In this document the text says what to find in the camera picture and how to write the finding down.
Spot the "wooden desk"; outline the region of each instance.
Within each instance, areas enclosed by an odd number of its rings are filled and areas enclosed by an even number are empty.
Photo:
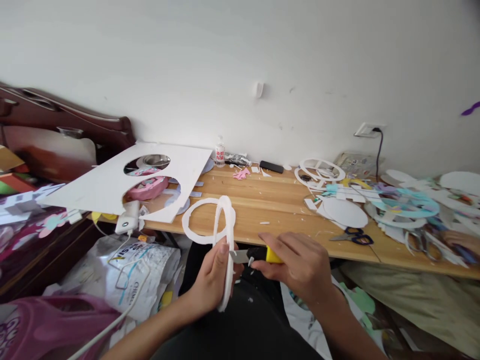
[[[361,246],[349,241],[329,241],[343,231],[332,222],[313,214],[305,206],[303,199],[310,192],[297,181],[293,171],[284,171],[283,174],[270,171],[268,173],[271,177],[252,173],[247,175],[245,180],[232,178],[234,172],[235,170],[227,165],[221,169],[214,168],[200,176],[198,180],[203,181],[204,185],[194,190],[202,192],[202,197],[191,197],[190,201],[193,205],[200,199],[228,195],[236,211],[234,234],[235,241],[239,243],[263,245],[263,241],[257,235],[259,232],[278,235],[291,231],[309,235],[322,244],[333,258],[382,263],[411,270],[480,280],[478,266],[467,269],[446,260],[433,263],[423,253],[412,256],[404,245],[384,235],[372,219],[364,231],[375,241],[373,245]],[[169,188],[176,189],[177,185],[170,184]],[[212,235],[215,209],[215,205],[207,204],[194,210],[190,217],[190,229],[199,235]],[[183,234],[182,216],[177,216],[173,223],[146,221],[145,227]],[[270,224],[261,225],[262,222],[270,222]],[[219,230],[224,226],[224,219],[220,218]]]
[[[321,243],[334,258],[379,263],[378,257],[369,246],[360,246],[350,241],[329,241],[341,235],[343,231],[324,218],[312,213],[304,203],[309,190],[300,184],[293,171],[283,174],[269,171],[271,177],[261,173],[247,175],[245,180],[232,177],[236,168],[226,165],[214,168],[198,179],[203,186],[194,191],[202,192],[202,197],[191,197],[191,205],[204,198],[219,198],[228,195],[236,212],[234,227],[235,241],[239,243],[264,245],[259,232],[278,235],[284,232],[304,233]],[[199,235],[212,235],[214,229],[216,205],[202,205],[193,211],[190,217],[190,229]],[[154,230],[183,234],[182,216],[173,223],[146,221],[145,227]],[[223,229],[225,221],[220,218],[218,230]]]

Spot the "electrical outlet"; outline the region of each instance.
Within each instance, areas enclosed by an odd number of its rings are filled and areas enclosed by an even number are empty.
[[[364,122],[360,128],[353,134],[353,136],[363,137],[363,138],[376,138],[380,136],[379,132],[374,131],[374,128],[379,128],[382,132],[385,132],[387,125],[378,125]]]

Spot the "yellow utility knife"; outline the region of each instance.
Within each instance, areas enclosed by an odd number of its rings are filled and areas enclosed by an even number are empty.
[[[267,263],[283,264],[282,259],[279,258],[269,246],[252,247],[247,250],[233,250],[230,251],[230,256],[235,264],[248,263],[250,258],[254,260],[264,260]]]

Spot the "hand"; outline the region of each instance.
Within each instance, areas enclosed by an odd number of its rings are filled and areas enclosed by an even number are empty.
[[[225,276],[229,262],[229,246],[227,238],[223,237],[205,255],[195,283],[184,296],[189,298],[189,306],[192,307],[198,318],[214,310],[222,301],[225,290]],[[244,270],[242,264],[233,265],[233,280],[231,283],[230,297],[234,293],[235,281],[240,279]]]
[[[441,236],[448,245],[461,245],[480,256],[480,239],[478,237],[453,230],[444,231]]]
[[[283,260],[283,264],[254,261],[252,269],[270,280],[288,286],[310,308],[326,299],[337,298],[332,284],[327,250],[305,234],[284,232],[277,238],[268,232],[258,234]]]

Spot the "scissors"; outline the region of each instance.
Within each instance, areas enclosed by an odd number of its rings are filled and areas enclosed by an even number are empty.
[[[335,236],[330,241],[350,240],[358,245],[372,245],[374,241],[362,229],[355,227],[347,227],[345,233],[340,236]]]
[[[407,231],[406,244],[410,250],[424,253],[430,260],[438,262],[443,259],[442,250],[426,236],[424,229]]]

